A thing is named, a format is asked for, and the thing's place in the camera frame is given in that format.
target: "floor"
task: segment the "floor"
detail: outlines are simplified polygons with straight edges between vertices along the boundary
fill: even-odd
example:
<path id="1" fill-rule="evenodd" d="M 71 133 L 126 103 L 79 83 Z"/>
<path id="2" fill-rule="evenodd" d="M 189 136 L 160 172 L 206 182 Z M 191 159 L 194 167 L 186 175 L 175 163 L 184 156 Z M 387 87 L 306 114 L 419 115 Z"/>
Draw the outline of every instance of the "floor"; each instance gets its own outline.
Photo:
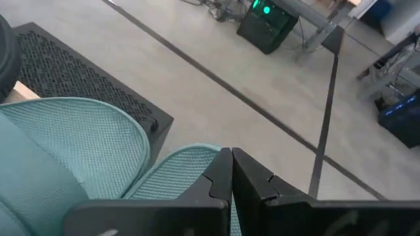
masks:
<path id="1" fill-rule="evenodd" d="M 298 66 L 288 50 L 263 55 L 205 8 L 177 0 L 114 0 L 313 146 L 318 145 L 333 55 L 316 51 Z M 280 178 L 308 192 L 315 154 L 101 0 L 0 0 L 12 26 L 35 22 L 175 118 L 159 158 L 195 142 L 241 147 Z M 305 35 L 313 30 L 303 22 Z M 420 199 L 420 149 L 381 128 L 354 78 L 387 51 L 347 24 L 319 199 Z"/>

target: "green light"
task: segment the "green light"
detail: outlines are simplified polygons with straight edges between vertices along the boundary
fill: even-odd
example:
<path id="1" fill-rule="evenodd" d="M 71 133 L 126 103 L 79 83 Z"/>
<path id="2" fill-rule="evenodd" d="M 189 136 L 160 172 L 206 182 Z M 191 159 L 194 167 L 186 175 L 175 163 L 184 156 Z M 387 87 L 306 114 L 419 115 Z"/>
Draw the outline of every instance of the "green light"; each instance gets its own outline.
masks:
<path id="1" fill-rule="evenodd" d="M 265 14 L 270 13 L 270 7 L 264 7 L 264 13 Z"/>
<path id="2" fill-rule="evenodd" d="M 260 0 L 255 0 L 254 1 L 254 4 L 252 5 L 252 8 L 255 8 L 255 7 L 257 7 L 257 5 L 258 5 L 258 3 L 260 2 Z"/>

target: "black tire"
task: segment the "black tire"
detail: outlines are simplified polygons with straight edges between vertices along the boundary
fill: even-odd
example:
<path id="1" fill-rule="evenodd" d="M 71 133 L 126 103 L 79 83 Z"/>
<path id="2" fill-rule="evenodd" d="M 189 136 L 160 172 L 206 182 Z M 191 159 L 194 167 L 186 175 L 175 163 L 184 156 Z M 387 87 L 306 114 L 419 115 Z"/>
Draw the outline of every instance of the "black tire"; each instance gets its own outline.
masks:
<path id="1" fill-rule="evenodd" d="M 12 28 L 0 15 L 0 103 L 4 102 L 18 80 L 20 50 Z"/>

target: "black floor stripe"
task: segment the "black floor stripe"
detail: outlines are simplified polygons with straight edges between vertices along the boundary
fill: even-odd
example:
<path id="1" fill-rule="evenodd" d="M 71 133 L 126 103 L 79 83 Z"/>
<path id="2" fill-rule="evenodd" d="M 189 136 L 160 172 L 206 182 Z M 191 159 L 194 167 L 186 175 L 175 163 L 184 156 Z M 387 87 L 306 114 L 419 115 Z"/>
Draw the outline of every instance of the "black floor stripe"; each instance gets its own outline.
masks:
<path id="1" fill-rule="evenodd" d="M 337 78 L 337 68 L 339 66 L 339 57 L 334 55 L 333 69 L 331 70 L 331 79 L 329 81 L 327 102 L 325 104 L 324 120 L 322 121 L 320 141 L 318 142 L 318 148 L 316 150 L 314 170 L 312 171 L 312 177 L 309 184 L 309 195 L 313 198 L 317 198 L 318 190 L 320 188 L 322 163 L 324 163 L 324 155 L 326 153 L 329 122 L 331 120 L 331 111 L 333 109 L 334 89 L 335 80 Z"/>
<path id="2" fill-rule="evenodd" d="M 203 74 L 208 76 L 208 78 L 212 79 L 214 82 L 218 83 L 220 86 L 222 86 L 224 89 L 229 91 L 231 94 L 239 98 L 242 102 L 253 108 L 256 112 L 258 112 L 260 115 L 268 119 L 271 123 L 275 124 L 277 127 L 282 129 L 284 132 L 286 132 L 290 137 L 301 143 L 304 147 L 308 148 L 312 152 L 316 153 L 317 148 L 312 145 L 310 142 L 306 141 L 302 136 L 297 134 L 293 129 L 288 127 L 286 124 L 281 122 L 279 119 L 277 119 L 275 116 L 273 116 L 271 113 L 266 111 L 264 108 L 260 107 L 256 103 L 254 103 L 252 100 L 250 100 L 248 97 L 243 95 L 240 91 L 236 90 L 234 87 L 229 85 L 226 81 L 222 80 L 219 76 L 214 74 L 209 69 L 202 66 L 199 62 L 191 58 L 186 53 L 182 52 L 180 49 L 178 49 L 176 46 L 174 46 L 172 43 L 170 43 L 168 40 L 163 38 L 161 35 L 156 33 L 154 30 L 149 28 L 147 25 L 143 24 L 140 20 L 129 14 L 127 11 L 122 9 L 121 7 L 115 5 L 113 2 L 109 0 L 102 0 L 105 4 L 112 7 L 115 11 L 120 13 L 120 15 L 124 16 L 126 19 L 128 19 L 131 23 L 139 27 L 141 30 L 145 31 L 147 34 L 152 36 L 154 39 L 159 41 L 162 45 L 167 47 L 169 50 L 174 52 L 176 55 L 180 56 L 182 59 L 184 59 L 186 62 L 188 62 L 191 66 L 194 66 L 196 69 L 200 70 Z M 372 194 L 379 200 L 386 199 L 383 197 L 379 192 L 375 191 L 372 187 L 369 187 L 367 184 L 365 184 L 361 179 L 357 178 L 355 175 L 353 175 L 351 172 L 346 170 L 344 167 L 342 167 L 340 164 L 336 163 L 333 159 L 331 159 L 328 156 L 324 156 L 324 159 L 327 163 L 329 163 L 332 167 L 336 168 L 341 174 L 346 176 L 347 178 L 351 179 L 353 182 L 355 182 L 357 185 L 359 185 L 361 188 L 366 190 L 368 193 Z"/>

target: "black computer tower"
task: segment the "black computer tower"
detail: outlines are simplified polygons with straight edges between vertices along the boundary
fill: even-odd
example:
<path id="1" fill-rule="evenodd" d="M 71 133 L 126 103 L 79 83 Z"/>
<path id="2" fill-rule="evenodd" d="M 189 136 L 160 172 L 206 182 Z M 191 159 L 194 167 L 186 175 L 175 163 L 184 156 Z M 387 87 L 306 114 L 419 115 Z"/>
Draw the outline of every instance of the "black computer tower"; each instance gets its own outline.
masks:
<path id="1" fill-rule="evenodd" d="M 254 0 L 236 33 L 263 53 L 270 54 L 280 46 L 298 19 L 296 12 L 269 0 Z"/>
<path id="2" fill-rule="evenodd" d="M 420 145 L 420 90 L 381 111 L 378 122 L 407 147 Z"/>

